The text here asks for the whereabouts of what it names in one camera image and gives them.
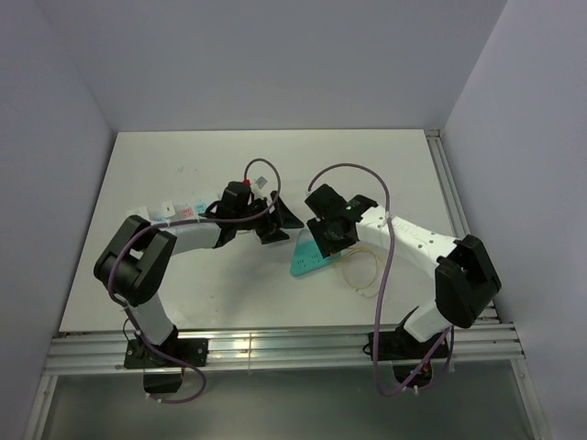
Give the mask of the teal triangular socket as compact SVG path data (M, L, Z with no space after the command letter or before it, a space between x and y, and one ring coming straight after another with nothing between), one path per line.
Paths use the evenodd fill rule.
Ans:
M290 275L294 278L303 277L338 261L339 259L333 261L330 258L323 258L310 231L302 229L295 243Z

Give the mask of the white colourful power strip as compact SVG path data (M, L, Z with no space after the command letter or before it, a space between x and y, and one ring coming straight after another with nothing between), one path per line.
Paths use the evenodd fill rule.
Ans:
M154 223L173 223L182 220L196 219L202 217L206 209L216 201L219 197L218 192L204 191L197 193L189 198L181 197L172 201L175 206L176 215L172 218L165 218L162 214L161 203L152 205L142 205L130 209L126 212L126 216L138 215L143 219Z

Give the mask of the white charger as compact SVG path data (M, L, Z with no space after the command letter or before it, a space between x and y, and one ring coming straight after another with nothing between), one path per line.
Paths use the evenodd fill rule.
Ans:
M162 214L165 218L172 218L176 215L175 206L172 201L165 201L161 203Z

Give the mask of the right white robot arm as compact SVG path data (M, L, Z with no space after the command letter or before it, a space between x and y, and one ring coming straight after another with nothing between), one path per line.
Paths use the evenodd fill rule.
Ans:
M307 221L323 257L359 242L391 250L434 281L434 296L405 317L397 335L399 351L414 358L432 336L450 326L471 327L502 289L501 280L482 241L471 234L444 236L396 215L372 199L345 200L323 184L305 199L315 215Z

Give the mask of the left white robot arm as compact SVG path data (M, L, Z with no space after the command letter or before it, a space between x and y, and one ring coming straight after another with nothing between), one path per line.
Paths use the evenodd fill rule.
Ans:
M288 229L303 227L276 191L265 196L248 181L232 181L219 200L192 218L153 224L137 214L128 216L96 261L94 277L149 341L146 356L168 366L179 354L178 330L159 289L172 256L221 248L240 231L252 231L268 245L287 240Z

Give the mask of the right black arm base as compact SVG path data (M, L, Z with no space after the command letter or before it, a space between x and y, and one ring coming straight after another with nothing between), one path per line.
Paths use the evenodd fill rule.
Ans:
M454 332L450 331L449 335L442 335L437 333L433 335L425 343L420 343L413 339L404 330L395 329L393 331L380 332L379 336L379 360L380 361L413 361L412 364L400 365L393 367L393 374L398 382L403 382L413 373L417 366L417 361L420 362L422 358L430 351L433 345L439 341L440 345L429 357L428 362L420 369L415 377L409 382L408 387L414 389L421 388L432 384L435 377L435 372L432 366L434 359L444 359L445 364L442 373L449 369L449 364L452 359L454 341Z

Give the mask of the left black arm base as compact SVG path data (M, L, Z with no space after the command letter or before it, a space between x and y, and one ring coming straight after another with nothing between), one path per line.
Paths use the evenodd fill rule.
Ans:
M201 367L206 364L208 346L206 338L180 338L170 355L160 356L149 349L140 338L131 339L127 342L123 368L143 371L143 390L148 398L165 404L191 402L204 393L207 385L207 378ZM199 390L188 397L172 398L182 387L188 370L200 377Z

